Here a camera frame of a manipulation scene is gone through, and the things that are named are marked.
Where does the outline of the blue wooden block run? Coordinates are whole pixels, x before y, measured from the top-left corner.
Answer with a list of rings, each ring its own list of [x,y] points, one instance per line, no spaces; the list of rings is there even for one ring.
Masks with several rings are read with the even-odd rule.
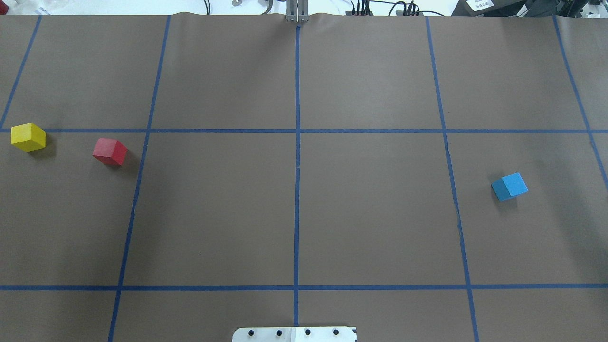
[[[491,188],[500,202],[514,199],[529,191],[519,172],[499,178],[491,183]]]

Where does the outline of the grey aluminium frame post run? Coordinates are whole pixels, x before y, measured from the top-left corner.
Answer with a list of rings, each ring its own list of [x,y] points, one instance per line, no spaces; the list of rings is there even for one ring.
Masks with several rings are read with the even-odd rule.
[[[304,24],[310,19],[308,0],[286,0],[286,21]]]

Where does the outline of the red wooden block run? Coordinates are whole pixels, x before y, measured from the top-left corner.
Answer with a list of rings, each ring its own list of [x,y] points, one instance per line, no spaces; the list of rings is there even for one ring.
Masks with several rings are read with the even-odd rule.
[[[105,165],[122,165],[128,149],[117,139],[99,138],[92,156]]]

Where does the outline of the yellow wooden block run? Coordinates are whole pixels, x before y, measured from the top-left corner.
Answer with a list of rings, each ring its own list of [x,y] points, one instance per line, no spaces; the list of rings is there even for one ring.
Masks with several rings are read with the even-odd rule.
[[[11,127],[10,143],[13,147],[28,153],[45,149],[46,132],[34,123],[25,123]]]

